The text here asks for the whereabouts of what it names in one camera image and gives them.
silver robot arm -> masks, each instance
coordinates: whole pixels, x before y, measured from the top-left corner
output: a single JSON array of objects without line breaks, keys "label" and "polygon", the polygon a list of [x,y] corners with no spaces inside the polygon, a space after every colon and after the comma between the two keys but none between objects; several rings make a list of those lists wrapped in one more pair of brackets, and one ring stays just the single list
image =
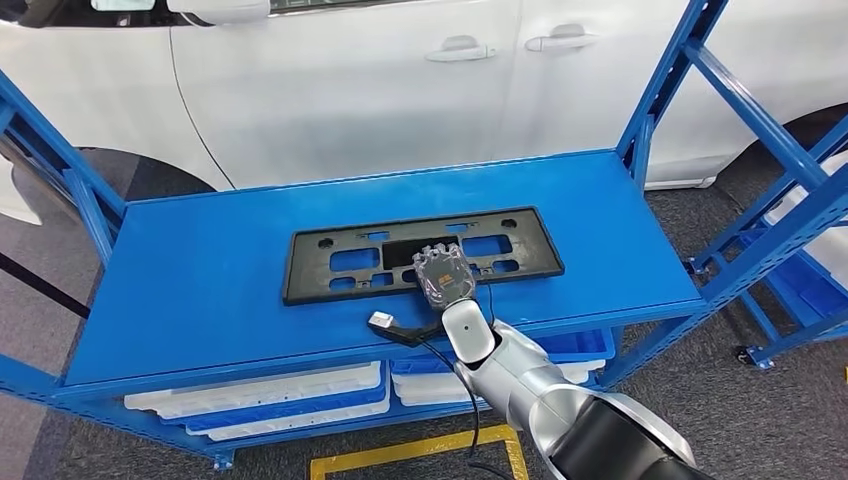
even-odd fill
[{"label": "silver robot arm", "polygon": [[574,385],[537,343],[501,321],[487,322],[456,245],[415,256],[425,296],[442,311],[455,371],[519,431],[564,480],[705,480],[689,443],[632,398]]}]

yellow floor marking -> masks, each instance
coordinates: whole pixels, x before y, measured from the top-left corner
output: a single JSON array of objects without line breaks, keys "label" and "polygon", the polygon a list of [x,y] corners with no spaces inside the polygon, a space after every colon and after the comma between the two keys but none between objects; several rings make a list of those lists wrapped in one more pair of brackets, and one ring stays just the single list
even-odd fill
[{"label": "yellow floor marking", "polygon": [[[454,433],[443,437],[428,438],[416,442],[401,443],[391,447],[375,448],[362,452],[335,455],[332,457],[316,458],[310,465],[311,480],[325,480],[328,473],[344,472],[355,468],[370,467],[383,463],[409,460],[434,453],[448,452],[467,447],[471,444],[472,431]],[[499,425],[480,430],[477,443],[480,445],[494,442],[504,442],[512,476],[515,480],[529,480],[524,454],[521,453],[521,443],[515,431],[508,425]]]}]

blue rack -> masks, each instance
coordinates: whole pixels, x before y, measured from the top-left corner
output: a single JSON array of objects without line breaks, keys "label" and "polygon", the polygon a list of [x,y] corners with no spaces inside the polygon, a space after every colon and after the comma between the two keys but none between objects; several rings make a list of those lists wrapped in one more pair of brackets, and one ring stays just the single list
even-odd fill
[{"label": "blue rack", "polygon": [[[848,169],[828,178],[818,165],[844,143],[848,122],[804,151],[704,47],[725,3],[690,1],[615,148],[141,202],[125,203],[0,74],[2,151],[79,210],[105,269],[68,371],[55,377],[0,356],[0,390],[212,458],[217,468],[232,466],[237,448],[469,411],[392,399],[381,415],[215,442],[117,399],[421,355],[376,337],[365,323],[374,310],[428,321],[420,295],[284,306],[292,233],[526,205],[540,212],[566,273],[492,285],[480,292],[481,304],[536,339],[597,329],[619,339],[626,325],[659,321],[597,378],[599,388],[612,387],[848,211]],[[643,199],[652,133],[691,65],[786,166],[787,185],[810,191],[700,291]],[[452,194],[458,190],[460,197]],[[621,259],[633,256],[651,266],[648,277],[616,282]],[[448,348],[444,340],[435,346]]]}]

white storage bin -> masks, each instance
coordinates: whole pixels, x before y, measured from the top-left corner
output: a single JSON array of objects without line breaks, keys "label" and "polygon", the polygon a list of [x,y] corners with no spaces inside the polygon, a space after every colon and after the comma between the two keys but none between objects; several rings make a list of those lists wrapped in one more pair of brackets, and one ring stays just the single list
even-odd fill
[{"label": "white storage bin", "polygon": [[363,390],[380,384],[380,363],[127,395],[124,406],[173,419]]},{"label": "white storage bin", "polygon": [[[848,163],[848,152],[834,155],[822,163],[822,168],[832,175]],[[789,191],[783,200],[765,215],[765,221],[771,225],[777,223],[796,205],[807,197],[807,190],[797,186]],[[843,288],[848,289],[848,227],[833,227],[822,232],[804,247],[811,257],[821,264]]]},{"label": "white storage bin", "polygon": [[389,411],[391,386],[388,367],[374,388],[276,405],[217,412],[172,422],[184,423],[189,435],[207,435],[215,441],[280,432],[300,427],[350,420]]},{"label": "white storage bin", "polygon": [[[589,372],[602,368],[605,360],[557,365],[566,379],[580,384],[589,380]],[[468,392],[453,373],[392,374],[395,394],[406,406],[468,402]]]}]

car door handle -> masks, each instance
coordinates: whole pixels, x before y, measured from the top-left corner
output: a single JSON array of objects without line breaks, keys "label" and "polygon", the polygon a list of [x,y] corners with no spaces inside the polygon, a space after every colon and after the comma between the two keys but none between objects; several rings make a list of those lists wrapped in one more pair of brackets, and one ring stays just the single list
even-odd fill
[{"label": "car door handle", "polygon": [[442,48],[424,56],[431,62],[468,62],[494,57],[496,49],[477,42],[470,35],[449,37],[442,42]]},{"label": "car door handle", "polygon": [[559,25],[550,35],[534,37],[524,43],[524,48],[531,52],[547,52],[585,47],[598,40],[598,36],[586,31],[583,25]]}]

